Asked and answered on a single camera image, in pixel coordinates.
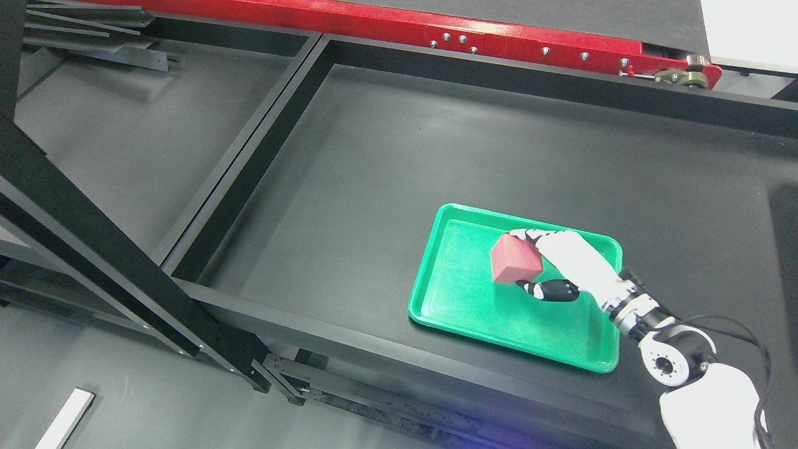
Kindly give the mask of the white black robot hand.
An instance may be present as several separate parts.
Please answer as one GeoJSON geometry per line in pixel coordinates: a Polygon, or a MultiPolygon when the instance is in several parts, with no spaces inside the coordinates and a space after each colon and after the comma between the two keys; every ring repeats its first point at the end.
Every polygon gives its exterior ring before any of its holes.
{"type": "Polygon", "coordinates": [[[562,279],[544,283],[519,279],[516,284],[536,299],[553,301],[566,294],[576,297],[589,293],[602,312],[616,309],[622,301],[638,292],[629,279],[622,279],[602,254],[571,230],[546,231],[538,228],[517,228],[508,235],[527,241],[541,253],[562,279]]]}

